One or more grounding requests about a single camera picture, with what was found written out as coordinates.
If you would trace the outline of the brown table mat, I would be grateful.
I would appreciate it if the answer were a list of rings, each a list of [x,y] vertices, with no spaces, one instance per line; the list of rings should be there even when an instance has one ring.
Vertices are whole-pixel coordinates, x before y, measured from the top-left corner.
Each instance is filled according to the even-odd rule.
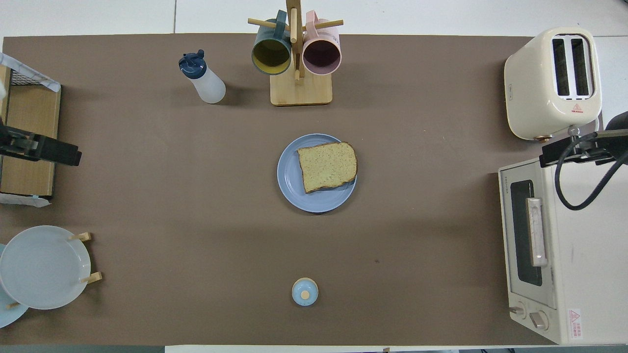
[[[0,205],[0,243],[37,225],[93,234],[103,280],[0,329],[9,345],[546,344],[508,313],[496,172],[540,152],[505,118],[505,59],[527,37],[341,36],[333,101],[274,107],[253,34],[6,38],[58,80],[58,137],[82,152],[50,205]],[[206,103],[179,69],[226,85]],[[322,214],[281,194],[284,149],[354,148],[350,198]],[[311,306],[291,297],[313,279]]]

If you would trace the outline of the light blue round plate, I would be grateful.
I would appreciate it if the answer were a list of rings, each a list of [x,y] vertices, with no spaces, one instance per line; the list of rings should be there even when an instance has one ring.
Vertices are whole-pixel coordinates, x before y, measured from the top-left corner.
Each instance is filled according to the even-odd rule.
[[[27,305],[19,303],[9,295],[0,275],[0,328],[20,319],[28,309]]]

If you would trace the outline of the white toaster oven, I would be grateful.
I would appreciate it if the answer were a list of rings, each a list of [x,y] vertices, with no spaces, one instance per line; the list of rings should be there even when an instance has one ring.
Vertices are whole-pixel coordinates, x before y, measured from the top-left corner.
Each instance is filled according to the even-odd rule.
[[[509,316],[561,346],[628,345],[628,167],[579,211],[554,173],[537,159],[498,170]]]

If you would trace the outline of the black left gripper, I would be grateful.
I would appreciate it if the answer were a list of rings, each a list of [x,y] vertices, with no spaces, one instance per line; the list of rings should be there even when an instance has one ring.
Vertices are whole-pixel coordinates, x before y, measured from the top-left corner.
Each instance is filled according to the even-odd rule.
[[[18,159],[38,159],[70,167],[78,167],[81,160],[81,151],[76,145],[44,135],[35,135],[32,139],[29,132],[27,134],[16,132],[4,123],[0,123],[0,155]]]

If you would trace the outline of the toasted bread slice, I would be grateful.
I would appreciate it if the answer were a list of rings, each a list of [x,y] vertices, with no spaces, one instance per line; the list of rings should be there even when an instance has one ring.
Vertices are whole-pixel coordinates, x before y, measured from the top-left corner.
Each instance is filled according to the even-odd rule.
[[[356,179],[357,154],[348,142],[297,149],[305,194],[337,188]]]

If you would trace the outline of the cream two-slot toaster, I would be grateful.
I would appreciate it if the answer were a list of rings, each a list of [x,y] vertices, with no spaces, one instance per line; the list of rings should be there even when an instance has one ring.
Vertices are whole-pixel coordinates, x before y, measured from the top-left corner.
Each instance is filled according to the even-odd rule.
[[[594,36],[553,27],[534,36],[504,64],[505,109],[514,136],[550,139],[598,119],[602,88]]]

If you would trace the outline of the teal mug with yellow inside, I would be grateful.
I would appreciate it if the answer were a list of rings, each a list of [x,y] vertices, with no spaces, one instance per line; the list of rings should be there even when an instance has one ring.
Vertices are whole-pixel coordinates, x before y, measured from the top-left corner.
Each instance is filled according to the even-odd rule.
[[[260,26],[256,34],[251,58],[263,74],[278,75],[291,63],[291,36],[287,29],[287,12],[279,10],[276,18],[269,19],[275,27]]]

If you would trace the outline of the wooden mug rack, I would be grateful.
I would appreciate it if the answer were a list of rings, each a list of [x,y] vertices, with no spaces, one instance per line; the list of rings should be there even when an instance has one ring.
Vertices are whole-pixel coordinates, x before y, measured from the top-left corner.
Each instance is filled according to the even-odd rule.
[[[270,102],[275,106],[325,105],[332,102],[332,74],[314,75],[305,69],[303,64],[303,43],[306,31],[307,14],[301,13],[301,0],[285,0],[287,12],[287,29],[290,30],[291,63],[289,68],[278,75],[270,77]],[[248,23],[260,26],[275,27],[268,20],[262,21],[249,18]],[[330,21],[316,25],[318,28],[337,27],[343,20]]]

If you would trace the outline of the seasoning bottle with blue cap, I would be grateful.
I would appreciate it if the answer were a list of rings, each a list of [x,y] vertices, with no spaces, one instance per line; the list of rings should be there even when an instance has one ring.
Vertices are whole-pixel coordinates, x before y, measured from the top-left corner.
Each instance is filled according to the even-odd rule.
[[[205,52],[184,53],[179,59],[179,69],[194,85],[198,96],[206,103],[219,103],[226,96],[225,83],[209,69]]]

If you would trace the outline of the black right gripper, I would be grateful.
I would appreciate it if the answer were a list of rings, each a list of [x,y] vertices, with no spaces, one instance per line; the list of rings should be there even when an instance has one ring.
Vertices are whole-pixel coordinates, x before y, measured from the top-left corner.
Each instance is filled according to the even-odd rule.
[[[585,163],[591,158],[595,163],[619,161],[628,152],[628,112],[621,113],[606,125],[605,130],[594,133],[587,155],[576,141],[556,141],[541,148],[540,167],[547,168],[564,163]]]

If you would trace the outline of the pink mug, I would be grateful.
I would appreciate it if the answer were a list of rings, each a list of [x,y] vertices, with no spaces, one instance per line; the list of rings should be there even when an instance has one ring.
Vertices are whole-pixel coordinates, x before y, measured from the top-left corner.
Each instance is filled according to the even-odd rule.
[[[314,10],[306,13],[302,58],[305,69],[314,75],[332,74],[341,65],[339,30],[335,26],[316,27],[328,22],[329,20],[319,18]]]

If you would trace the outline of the small blue call bell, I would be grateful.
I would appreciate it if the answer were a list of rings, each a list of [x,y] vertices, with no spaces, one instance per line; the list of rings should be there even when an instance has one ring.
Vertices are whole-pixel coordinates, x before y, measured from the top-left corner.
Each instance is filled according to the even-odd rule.
[[[319,289],[316,282],[309,277],[302,277],[292,285],[291,297],[299,306],[311,306],[318,300]]]

